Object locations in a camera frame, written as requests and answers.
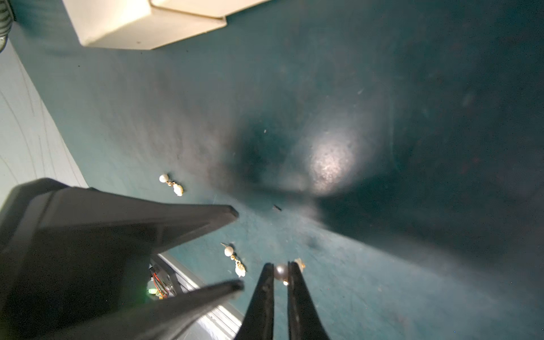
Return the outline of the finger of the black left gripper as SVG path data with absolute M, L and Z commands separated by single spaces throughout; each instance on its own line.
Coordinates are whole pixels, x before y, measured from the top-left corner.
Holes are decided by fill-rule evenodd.
M 175 205 L 165 217 L 152 224 L 157 231 L 153 253 L 198 239 L 238 218 L 239 213 L 231 205 Z

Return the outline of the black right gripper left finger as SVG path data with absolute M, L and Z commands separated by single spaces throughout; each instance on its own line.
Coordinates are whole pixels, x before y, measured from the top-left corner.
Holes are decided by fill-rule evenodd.
M 263 266 L 236 340 L 272 340 L 274 326 L 274 265 Z

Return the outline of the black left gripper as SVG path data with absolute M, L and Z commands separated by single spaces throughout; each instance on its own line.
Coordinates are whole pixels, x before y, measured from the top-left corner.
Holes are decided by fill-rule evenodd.
M 143 305 L 144 208 L 50 178 L 16 186 L 1 209 L 1 338 L 168 339 L 180 306 Z

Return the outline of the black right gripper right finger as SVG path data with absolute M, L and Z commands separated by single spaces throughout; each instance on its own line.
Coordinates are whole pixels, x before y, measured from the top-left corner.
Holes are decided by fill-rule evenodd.
M 329 340 L 311 299 L 300 266 L 288 263 L 288 333 L 290 340 Z

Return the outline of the pearl drop earring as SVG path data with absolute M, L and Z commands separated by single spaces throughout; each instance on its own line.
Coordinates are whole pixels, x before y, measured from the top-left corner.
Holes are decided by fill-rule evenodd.
M 302 259 L 295 259 L 294 262 L 297 263 L 300 271 L 303 272 L 304 269 L 306 268 L 306 265 L 302 261 Z M 286 263 L 275 265 L 274 266 L 274 271 L 273 271 L 273 277 L 277 281 L 280 281 L 281 283 L 283 283 L 284 286 L 288 286 L 289 285 L 289 282 L 288 282 L 288 277 L 289 277 L 288 265 Z
M 236 254 L 235 248 L 225 243 L 221 243 L 221 245 L 224 246 L 224 255 L 233 262 L 235 262 L 235 273 L 238 275 L 239 278 L 245 277 L 247 274 L 247 269 L 242 263 L 241 259 Z
M 168 174 L 162 174 L 160 177 L 159 177 L 159 181 L 163 184 L 166 184 L 168 185 L 169 187 L 172 188 L 172 190 L 174 191 L 174 193 L 178 196 L 178 197 L 182 197 L 182 195 L 184 195 L 184 188 L 181 184 L 175 182 L 173 179 L 170 178 L 170 176 Z

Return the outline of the cream drawer jewelry box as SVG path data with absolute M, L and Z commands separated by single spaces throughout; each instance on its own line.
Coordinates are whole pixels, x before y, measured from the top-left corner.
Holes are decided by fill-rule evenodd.
M 224 28 L 228 16 L 264 2 L 64 0 L 63 4 L 81 45 L 153 50 Z

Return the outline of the green ribbed ceramic mug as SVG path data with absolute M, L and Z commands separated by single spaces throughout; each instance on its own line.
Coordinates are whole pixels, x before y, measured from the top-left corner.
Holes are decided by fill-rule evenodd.
M 0 52 L 8 43 L 9 33 L 15 21 L 9 0 L 0 0 Z

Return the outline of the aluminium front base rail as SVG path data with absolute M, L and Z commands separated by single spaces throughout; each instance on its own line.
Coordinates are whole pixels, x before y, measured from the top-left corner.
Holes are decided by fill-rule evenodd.
M 238 281 L 205 285 L 173 256 L 153 255 L 155 283 L 164 283 L 168 299 L 180 306 L 180 325 L 168 339 L 233 339 L 242 326 L 242 315 L 230 300 L 241 292 Z

